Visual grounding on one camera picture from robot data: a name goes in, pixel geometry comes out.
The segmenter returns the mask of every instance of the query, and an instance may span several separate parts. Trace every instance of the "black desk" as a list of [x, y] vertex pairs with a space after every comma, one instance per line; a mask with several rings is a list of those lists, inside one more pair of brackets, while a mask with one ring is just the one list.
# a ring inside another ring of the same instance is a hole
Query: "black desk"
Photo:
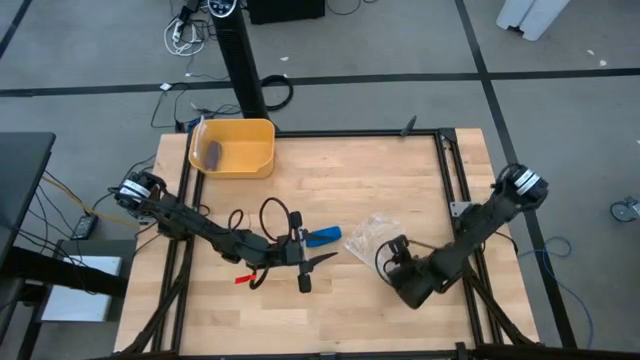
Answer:
[[[0, 342], [18, 301], [37, 306], [18, 355], [20, 358], [29, 358], [35, 345], [40, 328], [35, 320], [45, 302], [48, 285], [116, 297], [124, 297], [127, 289], [125, 277], [75, 266], [59, 258], [13, 246], [54, 140], [52, 133], [0, 133]], [[26, 284], [25, 280], [44, 285]]]
[[[52, 133], [0, 133], [0, 264], [13, 247], [31, 199], [44, 172], [51, 147]], [[9, 327], [24, 279], [0, 278], [0, 340]]]

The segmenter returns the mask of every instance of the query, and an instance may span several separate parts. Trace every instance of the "black box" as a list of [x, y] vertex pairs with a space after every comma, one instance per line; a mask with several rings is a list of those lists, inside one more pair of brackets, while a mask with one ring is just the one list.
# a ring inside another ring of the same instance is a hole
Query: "black box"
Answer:
[[247, 0], [252, 24], [317, 19], [324, 16], [325, 0]]

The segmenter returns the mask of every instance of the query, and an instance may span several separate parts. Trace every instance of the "white label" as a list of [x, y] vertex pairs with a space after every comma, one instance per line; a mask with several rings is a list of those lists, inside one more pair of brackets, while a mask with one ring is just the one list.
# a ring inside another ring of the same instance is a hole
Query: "white label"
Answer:
[[144, 187], [134, 183], [131, 180], [125, 180], [124, 183], [122, 183], [124, 186], [130, 188], [133, 191], [136, 191], [139, 193], [138, 196], [140, 195], [144, 195], [144, 197], [149, 197], [149, 195], [151, 195], [151, 191], [145, 189]]
[[129, 190], [129, 189], [127, 189], [127, 188], [125, 188], [125, 187], [120, 189], [120, 194], [133, 196], [133, 198], [131, 200], [133, 200], [133, 201], [135, 201], [137, 203], [140, 202], [140, 199], [139, 199], [140, 195], [135, 193], [135, 192], [133, 192], [133, 191], [131, 191], [131, 190]]

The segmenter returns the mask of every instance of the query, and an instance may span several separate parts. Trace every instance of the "blue cable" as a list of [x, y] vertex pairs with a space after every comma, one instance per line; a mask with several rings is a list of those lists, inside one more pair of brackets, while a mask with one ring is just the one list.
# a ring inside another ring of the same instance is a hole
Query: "blue cable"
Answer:
[[[549, 251], [547, 250], [547, 245], [549, 245], [550, 242], [552, 241], [559, 241], [564, 243], [567, 246], [567, 252], [566, 253], [557, 253], [557, 252], [553, 252], [553, 251]], [[564, 285], [562, 282], [560, 282], [560, 280], [558, 280], [555, 276], [553, 276], [553, 273], [551, 273], [551, 270], [549, 269], [549, 264], [547, 263], [547, 258], [548, 255], [554, 255], [559, 257], [560, 259], [565, 259], [568, 258], [569, 255], [571, 255], [571, 252], [573, 251], [573, 248], [571, 247], [571, 243], [569, 242], [569, 240], [561, 237], [561, 236], [553, 236], [551, 238], [549, 238], [547, 241], [544, 242], [544, 248], [541, 250], [530, 250], [527, 251], [523, 254], [518, 255], [518, 258], [523, 258], [527, 255], [531, 255], [533, 253], [543, 253], [543, 254], [547, 254], [547, 256], [543, 256], [542, 257], [542, 261], [544, 263], [544, 268], [545, 270], [547, 270], [547, 273], [549, 274], [549, 276], [551, 276], [553, 278], [553, 280], [556, 281], [556, 283], [558, 284], [558, 286], [560, 286], [561, 288], [563, 288], [564, 290], [566, 290], [569, 294], [571, 294], [571, 296], [573, 296], [576, 300], [578, 300], [578, 303], [580, 303], [580, 305], [582, 306], [582, 309], [584, 309], [584, 313], [587, 314], [587, 320], [589, 321], [589, 340], [587, 341], [587, 349], [591, 349], [591, 346], [593, 344], [593, 336], [594, 336], [594, 327], [593, 327], [593, 319], [591, 319], [591, 314], [589, 313], [589, 309], [587, 309], [587, 305], [585, 305], [584, 301], [582, 301], [582, 299], [576, 294], [574, 293], [571, 289], [569, 289], [566, 285]]]

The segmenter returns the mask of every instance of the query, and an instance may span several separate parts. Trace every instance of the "blue object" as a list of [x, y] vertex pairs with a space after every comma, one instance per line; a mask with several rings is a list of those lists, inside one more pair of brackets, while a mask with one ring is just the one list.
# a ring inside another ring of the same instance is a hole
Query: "blue object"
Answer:
[[[567, 251], [564, 252], [564, 253], [557, 253], [557, 252], [553, 252], [553, 251], [547, 250], [547, 246], [552, 241], [564, 243], [567, 246]], [[543, 255], [542, 256], [542, 262], [544, 263], [544, 268], [545, 268], [545, 270], [547, 270], [547, 273], [549, 274], [549, 276], [551, 276], [553, 278], [553, 280], [556, 281], [558, 286], [560, 286], [566, 292], [568, 292], [571, 296], [573, 296], [574, 299], [576, 299], [578, 301], [578, 303], [580, 303], [580, 305], [584, 309], [584, 313], [587, 315], [587, 321], [589, 322], [589, 340], [587, 340], [587, 349], [591, 349], [591, 346], [593, 345], [594, 327], [593, 327], [593, 319], [591, 319], [591, 314], [589, 313], [589, 309], [587, 308], [587, 305], [584, 303], [584, 301], [582, 301], [582, 299], [576, 293], [574, 293], [565, 284], [561, 283], [560, 280], [558, 280], [555, 276], [553, 276], [553, 273], [549, 269], [549, 264], [547, 262], [547, 261], [549, 261], [549, 255], [554, 255], [554, 256], [557, 256], [557, 257], [559, 257], [561, 259], [564, 259], [564, 258], [569, 257], [569, 255], [571, 255], [572, 251], [573, 251], [573, 248], [571, 247], [571, 243], [569, 242], [569, 240], [567, 240], [567, 239], [565, 239], [565, 238], [563, 238], [561, 236], [553, 236], [553, 237], [549, 238], [549, 240], [544, 242], [544, 248], [543, 249], [541, 249], [541, 250], [530, 250], [530, 251], [527, 251], [527, 252], [525, 252], [523, 254], [518, 255], [518, 257], [519, 258], [523, 258], [523, 257], [525, 257], [527, 255], [531, 255], [531, 254], [535, 254], [535, 253], [542, 253], [542, 255]]]
[[339, 226], [332, 226], [330, 228], [316, 230], [309, 234], [306, 234], [304, 242], [307, 247], [319, 247], [327, 245], [342, 237], [342, 231]]

